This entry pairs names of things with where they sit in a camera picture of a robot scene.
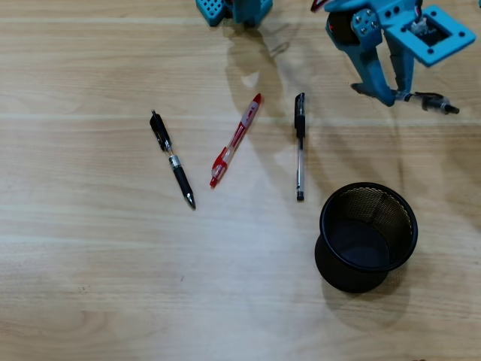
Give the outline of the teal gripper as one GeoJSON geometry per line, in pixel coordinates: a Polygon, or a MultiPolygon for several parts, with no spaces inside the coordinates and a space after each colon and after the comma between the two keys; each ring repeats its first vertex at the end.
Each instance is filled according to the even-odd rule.
{"type": "Polygon", "coordinates": [[[377,52],[377,46],[383,42],[383,32],[394,25],[394,13],[391,9],[388,12],[391,12],[391,19],[384,11],[377,12],[374,9],[330,12],[326,30],[334,45],[339,50],[347,51],[362,81],[358,89],[384,105],[392,106],[395,93],[411,91],[414,57],[398,40],[388,32],[384,33],[398,86],[394,91],[386,82],[377,52]]]}

